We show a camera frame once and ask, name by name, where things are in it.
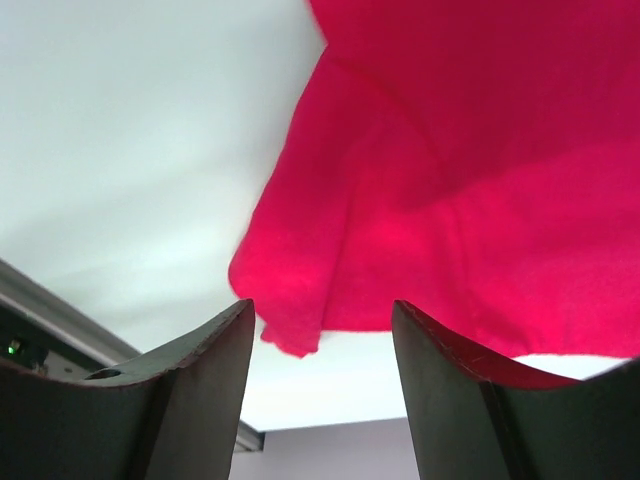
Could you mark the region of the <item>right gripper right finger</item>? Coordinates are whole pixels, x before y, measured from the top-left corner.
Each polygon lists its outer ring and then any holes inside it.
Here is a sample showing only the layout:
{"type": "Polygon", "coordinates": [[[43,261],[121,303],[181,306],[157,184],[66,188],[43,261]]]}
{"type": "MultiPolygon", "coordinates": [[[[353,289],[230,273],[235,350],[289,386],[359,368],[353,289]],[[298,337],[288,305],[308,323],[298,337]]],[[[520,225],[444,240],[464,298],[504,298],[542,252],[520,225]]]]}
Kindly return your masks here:
{"type": "Polygon", "coordinates": [[[421,478],[638,478],[638,360],[587,380],[559,376],[404,301],[392,333],[421,478]]]}

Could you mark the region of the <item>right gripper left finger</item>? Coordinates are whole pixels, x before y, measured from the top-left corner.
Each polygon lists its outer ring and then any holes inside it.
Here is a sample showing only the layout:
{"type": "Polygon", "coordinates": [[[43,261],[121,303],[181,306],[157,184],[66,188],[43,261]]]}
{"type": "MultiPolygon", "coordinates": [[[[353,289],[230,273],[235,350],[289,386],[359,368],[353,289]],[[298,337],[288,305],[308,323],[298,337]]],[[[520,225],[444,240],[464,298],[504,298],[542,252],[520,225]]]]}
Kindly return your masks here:
{"type": "Polygon", "coordinates": [[[225,479],[255,329],[241,300],[83,380],[1,364],[5,479],[225,479]]]}

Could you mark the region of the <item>red t shirt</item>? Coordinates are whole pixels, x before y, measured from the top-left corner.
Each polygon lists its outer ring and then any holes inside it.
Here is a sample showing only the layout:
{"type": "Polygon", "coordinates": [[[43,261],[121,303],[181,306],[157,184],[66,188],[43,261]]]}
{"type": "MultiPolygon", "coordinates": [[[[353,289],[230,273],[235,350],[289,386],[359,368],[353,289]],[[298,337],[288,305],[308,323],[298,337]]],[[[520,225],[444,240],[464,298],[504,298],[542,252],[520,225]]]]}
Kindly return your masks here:
{"type": "Polygon", "coordinates": [[[262,338],[405,300],[508,357],[639,352],[639,5],[314,1],[326,46],[229,267],[262,338]]]}

